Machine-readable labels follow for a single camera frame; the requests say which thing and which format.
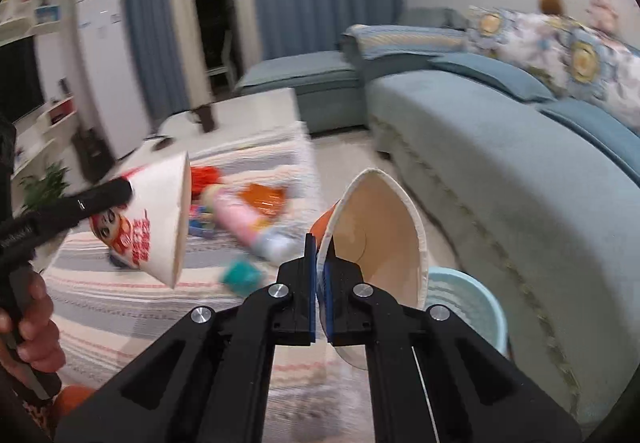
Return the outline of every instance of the black handheld grip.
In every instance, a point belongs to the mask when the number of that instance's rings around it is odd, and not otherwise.
[[[12,379],[14,391],[30,405],[39,406],[53,399],[60,392],[62,383],[56,373],[43,373],[33,369],[20,359],[16,351],[24,342],[18,332],[18,323],[32,300],[28,290],[32,274],[31,265],[25,264],[0,279],[0,308],[9,314],[14,325],[13,332],[3,335],[2,340],[12,359],[23,366],[21,374],[26,377],[26,386],[21,381]]]

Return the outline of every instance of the floor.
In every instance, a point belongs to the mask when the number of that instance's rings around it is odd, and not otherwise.
[[[399,181],[393,163],[374,150],[368,131],[356,130],[312,140],[321,180],[323,205],[332,206],[350,182],[364,169],[377,167]],[[429,266],[456,268],[456,257],[444,235],[418,204],[430,252]]]

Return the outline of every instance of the coffee table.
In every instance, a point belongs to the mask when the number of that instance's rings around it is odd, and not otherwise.
[[[300,120],[296,93],[292,88],[223,100],[213,104],[213,110],[218,125],[215,131],[203,134],[190,112],[170,116],[162,123],[158,133],[175,138],[175,143],[154,152],[153,146],[159,140],[146,140],[118,167],[118,172],[157,162],[185,150],[190,158],[196,158],[198,153],[211,147],[288,126]]]

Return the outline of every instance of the paper cup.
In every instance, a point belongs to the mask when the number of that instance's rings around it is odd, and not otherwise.
[[[316,266],[319,283],[324,282],[324,261],[333,238],[336,256],[356,263],[365,282],[389,292],[402,305],[424,308],[429,266],[424,226],[411,198],[391,176],[377,169],[362,172],[311,231],[317,241],[322,239]],[[367,369],[363,347],[336,351],[351,365]]]
[[[131,201],[92,216],[91,228],[127,266],[174,287],[189,229],[191,168],[187,153],[120,176],[131,184]]]

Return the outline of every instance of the white shelf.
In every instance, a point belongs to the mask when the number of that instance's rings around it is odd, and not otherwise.
[[[0,22],[0,46],[23,38],[31,30],[30,17],[16,17]]]
[[[24,160],[24,162],[20,163],[15,169],[14,173],[11,175],[11,181],[18,179],[21,174],[27,169],[30,165],[37,162],[40,158],[46,154],[47,151],[51,149],[53,144],[55,143],[54,139],[49,140],[48,142],[42,144],[37,149],[34,149],[33,152],[28,153],[29,158]]]
[[[62,118],[62,120],[49,126],[47,130],[43,132],[42,136],[45,140],[58,140],[61,145],[65,146],[71,143],[71,138],[76,134],[79,125],[78,112],[72,111]]]
[[[52,22],[43,22],[42,24],[36,24],[32,27],[31,31],[34,35],[45,35],[46,33],[59,32],[60,21],[54,20]]]

